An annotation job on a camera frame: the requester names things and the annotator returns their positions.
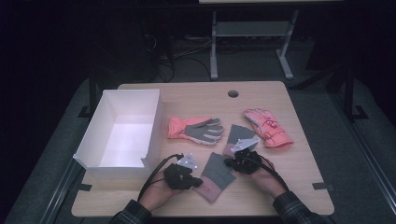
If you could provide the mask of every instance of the plaid shirt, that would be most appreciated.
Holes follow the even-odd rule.
[[[319,224],[326,223],[324,219],[309,211],[309,209],[289,191],[275,198],[273,207],[282,217],[286,224]],[[131,200],[124,210],[118,212],[109,222],[110,224],[144,224],[151,217],[151,213],[145,207]]]
[[[311,212],[291,191],[283,193],[275,198],[273,207],[286,224],[326,223],[320,215]]]
[[[124,210],[111,218],[109,224],[144,224],[148,222],[151,213],[145,207],[131,200]]]

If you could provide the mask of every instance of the hand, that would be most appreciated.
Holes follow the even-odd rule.
[[[181,189],[171,189],[164,180],[163,171],[160,171],[152,179],[151,184],[143,194],[139,203],[150,212],[161,207],[172,196],[181,193]]]
[[[273,170],[275,170],[274,164],[264,158],[262,158],[262,164],[266,165],[270,169],[272,168]],[[241,174],[241,175],[253,179],[260,190],[270,194],[273,198],[276,198],[277,196],[286,192],[286,190],[279,183],[279,181],[277,181],[273,175],[268,173],[268,171],[262,168],[259,168],[251,175],[246,175],[246,174]]]

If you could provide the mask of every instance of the wrist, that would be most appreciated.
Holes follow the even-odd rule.
[[[140,205],[142,205],[143,207],[145,207],[147,210],[149,210],[150,212],[154,211],[157,207],[153,204],[153,202],[151,200],[148,200],[146,198],[142,198],[139,200]]]

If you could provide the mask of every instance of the gray cloth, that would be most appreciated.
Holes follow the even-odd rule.
[[[224,160],[223,156],[212,152],[202,172],[203,176],[211,179],[221,189],[227,188],[235,180],[231,174],[233,168],[226,166]]]
[[[256,135],[256,132],[250,130],[249,128],[245,128],[245,127],[233,124],[231,126],[231,131],[230,131],[230,135],[228,136],[227,143],[236,144],[238,142],[238,139],[249,139],[249,138],[253,138],[254,135]]]

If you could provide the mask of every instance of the cardboard box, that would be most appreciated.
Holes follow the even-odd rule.
[[[160,90],[106,90],[73,158],[96,178],[147,179],[163,124]]]

